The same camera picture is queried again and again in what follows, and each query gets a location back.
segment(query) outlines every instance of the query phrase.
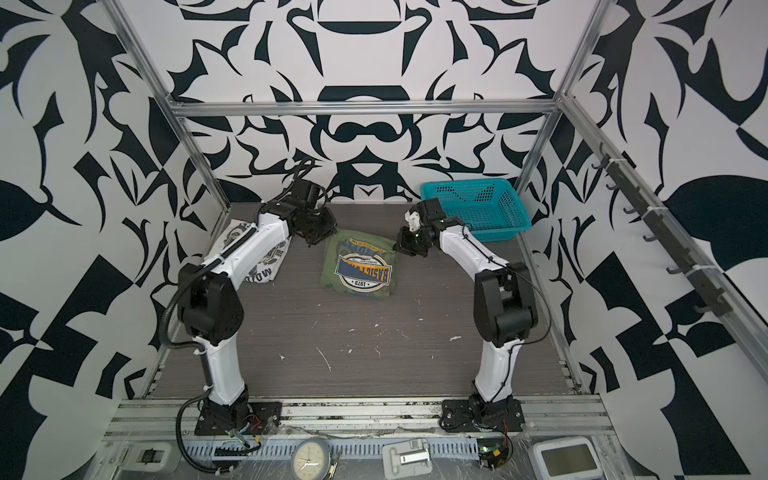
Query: display screen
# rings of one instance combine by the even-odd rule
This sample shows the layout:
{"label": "display screen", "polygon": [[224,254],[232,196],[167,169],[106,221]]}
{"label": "display screen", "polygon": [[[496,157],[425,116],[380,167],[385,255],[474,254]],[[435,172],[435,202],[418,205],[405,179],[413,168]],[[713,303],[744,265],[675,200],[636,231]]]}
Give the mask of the display screen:
{"label": "display screen", "polygon": [[584,443],[561,449],[542,450],[541,457],[544,459],[544,464],[547,465],[547,472],[549,472],[551,477],[586,472],[595,470],[598,467],[594,464],[589,447]]}

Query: green t-shirt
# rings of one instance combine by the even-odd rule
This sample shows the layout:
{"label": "green t-shirt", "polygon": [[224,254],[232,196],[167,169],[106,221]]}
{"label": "green t-shirt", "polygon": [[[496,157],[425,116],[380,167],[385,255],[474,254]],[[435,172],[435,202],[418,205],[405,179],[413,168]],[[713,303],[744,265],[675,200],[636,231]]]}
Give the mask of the green t-shirt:
{"label": "green t-shirt", "polygon": [[384,298],[395,290],[394,240],[354,230],[328,239],[320,285],[356,296]]}

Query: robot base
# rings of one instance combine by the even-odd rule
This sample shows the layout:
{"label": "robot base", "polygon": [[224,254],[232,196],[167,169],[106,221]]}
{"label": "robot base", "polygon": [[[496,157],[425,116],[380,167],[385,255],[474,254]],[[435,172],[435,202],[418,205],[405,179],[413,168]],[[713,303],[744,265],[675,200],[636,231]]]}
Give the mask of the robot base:
{"label": "robot base", "polygon": [[282,411],[283,404],[280,402],[248,402],[247,390],[231,406],[221,406],[206,400],[194,434],[224,435],[231,429],[240,431],[250,423],[253,426],[248,433],[262,435],[268,425],[280,424]]}
{"label": "robot base", "polygon": [[475,394],[467,400],[443,400],[442,423],[447,432],[479,432],[475,423],[501,431],[506,424],[509,432],[522,432],[525,417],[512,397],[487,403]]}

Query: wooden table surface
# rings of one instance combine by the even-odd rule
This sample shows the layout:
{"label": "wooden table surface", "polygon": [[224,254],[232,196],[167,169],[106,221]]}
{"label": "wooden table surface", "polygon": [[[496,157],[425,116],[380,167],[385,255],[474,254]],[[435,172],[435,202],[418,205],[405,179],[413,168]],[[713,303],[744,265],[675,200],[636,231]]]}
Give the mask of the wooden table surface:
{"label": "wooden table surface", "polygon": [[[256,208],[256,204],[234,204],[231,217],[252,220]],[[331,206],[339,228],[392,239],[405,224],[408,208]],[[515,241],[487,246],[508,261],[521,261]],[[384,300],[374,300],[321,287],[324,253],[324,243],[307,248],[297,237],[273,282],[243,283],[238,290],[245,319],[237,334],[237,352],[252,396],[463,396],[471,392],[482,339],[472,319],[473,280],[452,258],[436,248],[427,258],[401,255],[394,272],[396,291]],[[531,338],[539,338],[544,330],[540,322]],[[520,395],[568,392],[558,360],[550,340],[522,347],[513,391]],[[174,350],[152,396],[195,396],[203,383],[198,357],[190,350]]]}

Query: zip tie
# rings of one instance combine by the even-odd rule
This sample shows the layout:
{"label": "zip tie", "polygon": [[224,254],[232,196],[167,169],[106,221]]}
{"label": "zip tie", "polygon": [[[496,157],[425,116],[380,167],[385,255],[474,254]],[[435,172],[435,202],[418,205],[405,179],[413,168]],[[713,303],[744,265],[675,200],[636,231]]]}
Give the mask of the zip tie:
{"label": "zip tie", "polygon": [[717,265],[693,265],[690,268],[690,270],[685,274],[685,276],[689,276],[693,272],[696,272],[698,270],[718,270],[718,271],[720,271],[720,268]]}
{"label": "zip tie", "polygon": [[645,220],[645,216],[655,210],[669,210],[669,209],[666,207],[648,207],[645,209],[645,213],[640,215],[640,220]]}

